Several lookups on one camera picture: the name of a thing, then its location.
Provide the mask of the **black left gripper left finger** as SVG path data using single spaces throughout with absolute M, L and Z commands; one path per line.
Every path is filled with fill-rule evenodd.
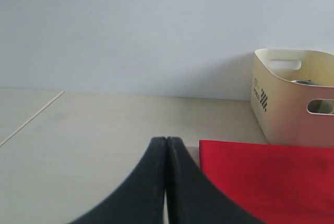
M 152 138 L 124 182 L 72 223 L 163 223 L 166 151 L 166 138 Z

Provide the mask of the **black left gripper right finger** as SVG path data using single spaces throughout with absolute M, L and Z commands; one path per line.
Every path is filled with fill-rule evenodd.
M 200 170 L 179 137 L 166 139 L 169 223 L 263 223 L 223 194 Z

